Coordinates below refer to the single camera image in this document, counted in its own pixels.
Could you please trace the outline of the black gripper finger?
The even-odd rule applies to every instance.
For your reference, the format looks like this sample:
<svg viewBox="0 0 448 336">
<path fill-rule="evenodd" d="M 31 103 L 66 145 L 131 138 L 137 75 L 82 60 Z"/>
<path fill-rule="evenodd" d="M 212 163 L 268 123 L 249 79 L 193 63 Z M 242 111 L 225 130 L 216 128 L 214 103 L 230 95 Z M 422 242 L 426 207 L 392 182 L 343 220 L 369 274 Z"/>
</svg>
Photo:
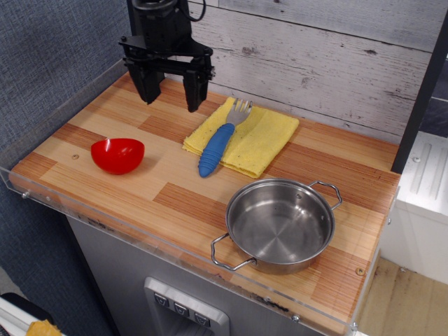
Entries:
<svg viewBox="0 0 448 336">
<path fill-rule="evenodd" d="M 189 112 L 196 112 L 200 104 L 207 99 L 208 79 L 197 73 L 187 73 L 183 76 L 185 98 Z"/>
<path fill-rule="evenodd" d="M 160 83 L 165 75 L 136 62 L 126 61 L 126 67 L 140 98 L 147 104 L 152 104 L 161 93 Z"/>
</svg>

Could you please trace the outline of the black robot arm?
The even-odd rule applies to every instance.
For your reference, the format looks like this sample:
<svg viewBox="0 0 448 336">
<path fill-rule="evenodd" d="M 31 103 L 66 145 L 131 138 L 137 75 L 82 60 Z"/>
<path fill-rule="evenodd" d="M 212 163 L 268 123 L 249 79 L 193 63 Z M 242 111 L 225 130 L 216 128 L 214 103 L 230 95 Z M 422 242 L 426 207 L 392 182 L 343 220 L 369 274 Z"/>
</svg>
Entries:
<svg viewBox="0 0 448 336">
<path fill-rule="evenodd" d="M 120 38 L 125 66 L 140 98 L 153 103 L 161 93 L 166 74 L 181 76 L 188 110 L 195 112 L 207 99 L 208 83 L 214 77 L 213 50 L 192 38 L 193 22 L 187 1 L 129 1 L 131 36 Z"/>
</svg>

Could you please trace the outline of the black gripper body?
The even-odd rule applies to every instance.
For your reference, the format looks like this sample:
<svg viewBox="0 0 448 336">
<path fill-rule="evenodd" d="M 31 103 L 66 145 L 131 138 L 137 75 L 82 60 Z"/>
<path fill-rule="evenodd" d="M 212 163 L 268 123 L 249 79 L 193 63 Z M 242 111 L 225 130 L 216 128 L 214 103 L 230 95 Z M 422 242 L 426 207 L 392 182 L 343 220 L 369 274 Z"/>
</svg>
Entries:
<svg viewBox="0 0 448 336">
<path fill-rule="evenodd" d="M 125 51 L 125 65 L 131 61 L 162 73 L 182 76 L 188 71 L 198 71 L 208 81 L 214 77 L 213 50 L 192 37 L 192 23 L 204 17 L 205 1 L 199 17 L 190 14 L 187 1 L 132 1 L 132 4 L 136 36 L 129 42 L 138 50 L 138 55 L 126 55 L 128 36 L 123 36 L 120 45 Z"/>
</svg>

